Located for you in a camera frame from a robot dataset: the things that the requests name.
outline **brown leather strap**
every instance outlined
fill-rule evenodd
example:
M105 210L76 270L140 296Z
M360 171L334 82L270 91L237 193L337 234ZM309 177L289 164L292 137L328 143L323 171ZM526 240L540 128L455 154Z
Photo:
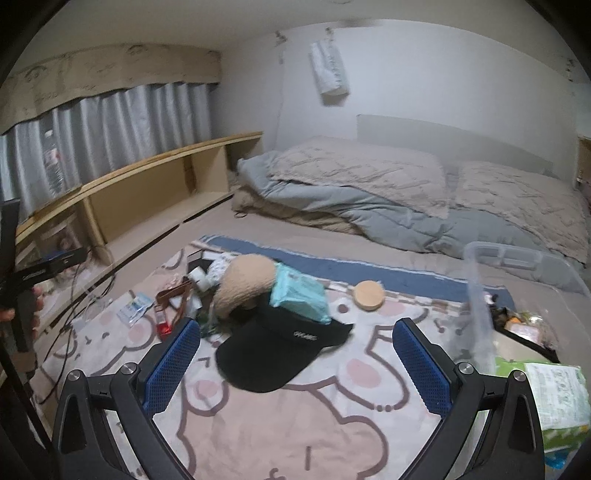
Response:
M162 310L162 313L164 314L165 318L165 311L166 308L170 306L170 299L178 297L179 295L183 296L181 300L181 305L177 310L177 314L174 316L173 321L170 322L171 327L173 327L181 318L183 318L185 309L187 307L187 300L189 299L189 295L191 295L192 289L193 285L191 281L186 280L182 282L178 287L163 290L161 292L158 292L158 294L156 295L156 303L158 304L158 307Z

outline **human hand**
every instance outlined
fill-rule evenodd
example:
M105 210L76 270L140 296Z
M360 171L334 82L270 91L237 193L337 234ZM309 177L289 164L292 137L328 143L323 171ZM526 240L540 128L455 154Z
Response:
M37 298L37 308L36 310L39 312L43 309L43 299L41 298L41 293L43 291L39 287L33 288L33 293ZM4 310L0 309L0 322L10 322L14 318L14 309ZM37 338L38 332L36 328L40 325L39 315L35 315L33 317L33 339Z

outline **stuffed animal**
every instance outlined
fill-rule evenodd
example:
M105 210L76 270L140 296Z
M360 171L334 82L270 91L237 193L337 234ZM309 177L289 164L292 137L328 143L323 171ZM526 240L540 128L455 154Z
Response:
M259 295L275 284L275 262L258 254L234 258L224 272L213 296L213 311L218 319L228 318L237 307L253 308Z

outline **cap brim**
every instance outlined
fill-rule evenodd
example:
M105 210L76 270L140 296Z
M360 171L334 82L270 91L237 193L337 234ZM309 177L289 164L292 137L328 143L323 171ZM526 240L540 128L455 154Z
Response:
M216 362L233 386L267 393L290 382L321 349L290 342L253 319L218 347Z

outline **black cap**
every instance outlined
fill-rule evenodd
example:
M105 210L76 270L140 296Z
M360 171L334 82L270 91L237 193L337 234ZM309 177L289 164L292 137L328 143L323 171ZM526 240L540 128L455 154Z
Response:
M307 367L324 347L342 345L353 324L323 325L268 304L217 349L220 373L235 387L265 393L277 390Z

